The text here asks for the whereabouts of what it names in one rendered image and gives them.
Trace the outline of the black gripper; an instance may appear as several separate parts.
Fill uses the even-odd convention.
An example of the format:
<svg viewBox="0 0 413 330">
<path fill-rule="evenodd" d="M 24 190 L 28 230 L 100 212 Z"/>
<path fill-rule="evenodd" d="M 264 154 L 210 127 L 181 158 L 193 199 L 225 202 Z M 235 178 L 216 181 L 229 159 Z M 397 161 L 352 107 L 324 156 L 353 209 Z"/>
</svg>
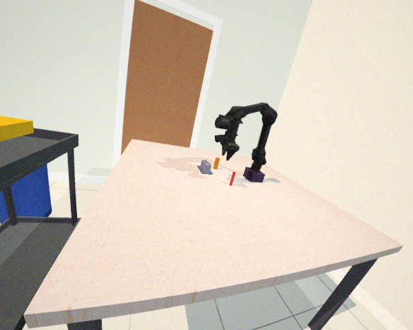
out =
<svg viewBox="0 0 413 330">
<path fill-rule="evenodd" d="M 222 145 L 222 155 L 224 156 L 227 152 L 226 160 L 229 161 L 230 158 L 240 149 L 240 146 L 236 144 L 235 141 L 236 136 L 238 136 L 236 131 L 230 131 L 227 129 L 225 133 L 228 133 L 229 135 L 228 143 L 224 141 L 220 142 L 220 144 Z"/>
</svg>

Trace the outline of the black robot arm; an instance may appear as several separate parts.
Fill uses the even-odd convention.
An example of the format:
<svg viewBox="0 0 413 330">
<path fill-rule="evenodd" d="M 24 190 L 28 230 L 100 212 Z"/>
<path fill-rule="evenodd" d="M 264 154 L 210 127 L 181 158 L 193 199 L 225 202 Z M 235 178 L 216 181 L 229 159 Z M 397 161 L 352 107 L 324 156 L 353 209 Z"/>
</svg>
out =
<svg viewBox="0 0 413 330">
<path fill-rule="evenodd" d="M 219 116 L 215 120 L 215 127 L 219 129 L 228 129 L 230 131 L 238 131 L 240 123 L 243 124 L 242 118 L 250 113 L 255 113 L 260 111 L 262 114 L 262 130 L 258 140 L 258 145 L 253 149 L 252 152 L 252 166 L 250 169 L 256 173 L 260 173 L 260 168 L 266 163 L 266 141 L 268 139 L 268 134 L 270 133 L 271 126 L 276 122 L 277 112 L 269 106 L 267 102 L 260 102 L 257 104 L 252 104 L 245 107 L 234 106 L 226 114 Z M 224 135 L 215 135 L 216 142 L 226 142 L 228 143 L 229 135 L 228 133 Z"/>
</svg>

